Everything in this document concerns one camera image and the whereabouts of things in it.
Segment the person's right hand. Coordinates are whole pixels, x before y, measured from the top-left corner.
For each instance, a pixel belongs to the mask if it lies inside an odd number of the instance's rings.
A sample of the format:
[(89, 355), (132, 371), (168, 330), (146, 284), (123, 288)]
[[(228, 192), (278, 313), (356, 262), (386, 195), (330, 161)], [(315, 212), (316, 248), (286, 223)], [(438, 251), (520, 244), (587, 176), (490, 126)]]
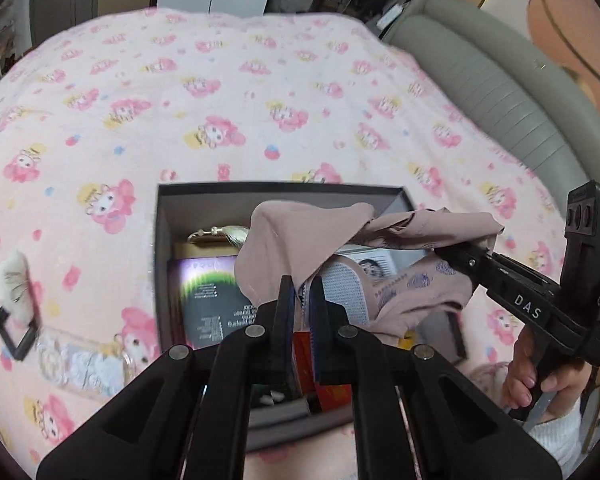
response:
[(506, 408), (526, 408), (532, 401), (531, 389), (540, 385), (544, 393), (554, 393), (554, 399), (543, 415), (544, 422), (568, 415), (577, 404), (592, 374), (592, 366), (574, 360), (549, 374), (539, 382), (532, 362), (534, 352), (532, 330), (524, 326), (514, 345), (513, 361), (502, 385), (502, 403)]

